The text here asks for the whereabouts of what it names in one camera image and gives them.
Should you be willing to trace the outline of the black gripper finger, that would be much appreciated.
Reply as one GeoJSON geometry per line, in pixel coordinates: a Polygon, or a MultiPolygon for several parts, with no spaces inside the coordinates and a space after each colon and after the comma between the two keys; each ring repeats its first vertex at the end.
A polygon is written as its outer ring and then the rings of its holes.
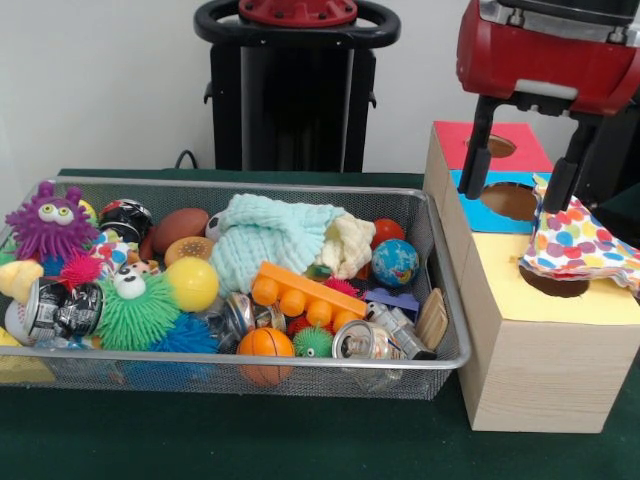
{"type": "Polygon", "coordinates": [[[498,100],[496,98],[479,96],[465,163],[458,185],[458,192],[471,200],[480,197],[485,185],[491,163],[488,140],[497,107],[498,100]]]}
{"type": "Polygon", "coordinates": [[[543,199],[543,210],[556,214],[564,211],[576,188],[589,149],[598,133],[603,117],[584,113],[571,113],[578,122],[565,155],[555,164],[543,199]]]}

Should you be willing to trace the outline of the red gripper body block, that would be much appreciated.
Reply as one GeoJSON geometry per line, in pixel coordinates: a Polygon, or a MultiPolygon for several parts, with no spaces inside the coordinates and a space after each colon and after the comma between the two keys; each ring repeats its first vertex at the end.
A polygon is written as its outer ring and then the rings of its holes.
{"type": "Polygon", "coordinates": [[[507,103],[615,115],[639,88],[638,15],[636,1],[471,1],[457,77],[479,117],[507,103]]]}

